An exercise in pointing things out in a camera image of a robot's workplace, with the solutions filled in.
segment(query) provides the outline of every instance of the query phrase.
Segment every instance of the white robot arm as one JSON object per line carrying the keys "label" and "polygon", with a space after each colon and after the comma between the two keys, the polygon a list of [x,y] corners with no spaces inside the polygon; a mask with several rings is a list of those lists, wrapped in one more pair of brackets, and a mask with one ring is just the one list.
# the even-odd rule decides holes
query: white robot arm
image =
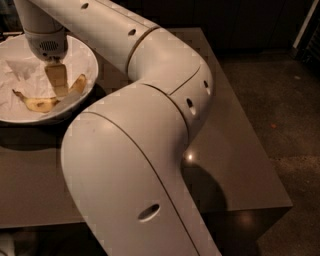
{"label": "white robot arm", "polygon": [[15,4],[39,58],[63,58],[62,24],[134,81],[76,117],[62,143],[70,193],[107,254],[220,255],[179,168],[213,97],[205,61],[108,0]]}

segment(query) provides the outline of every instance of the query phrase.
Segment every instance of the banana peel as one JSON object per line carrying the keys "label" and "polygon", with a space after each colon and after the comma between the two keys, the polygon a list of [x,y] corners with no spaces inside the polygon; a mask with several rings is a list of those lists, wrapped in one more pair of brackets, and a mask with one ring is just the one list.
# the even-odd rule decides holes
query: banana peel
{"label": "banana peel", "polygon": [[26,107],[35,112],[48,113],[50,110],[59,103],[56,97],[52,98],[27,98],[21,92],[12,90],[18,96]]}
{"label": "banana peel", "polygon": [[[70,87],[68,94],[76,91],[82,94],[85,86],[87,84],[86,76],[81,74],[77,80]],[[56,106],[60,101],[56,97],[52,98],[28,98],[24,96],[21,92],[12,90],[13,93],[21,99],[21,101],[26,105],[26,107],[35,112],[48,113],[54,106]]]}

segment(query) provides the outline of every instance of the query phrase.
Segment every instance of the dark floor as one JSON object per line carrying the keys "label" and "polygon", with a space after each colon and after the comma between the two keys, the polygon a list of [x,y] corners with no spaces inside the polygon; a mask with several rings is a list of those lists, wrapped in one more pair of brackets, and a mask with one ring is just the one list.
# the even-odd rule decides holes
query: dark floor
{"label": "dark floor", "polygon": [[218,59],[294,204],[248,255],[320,255],[319,77],[286,53]]}

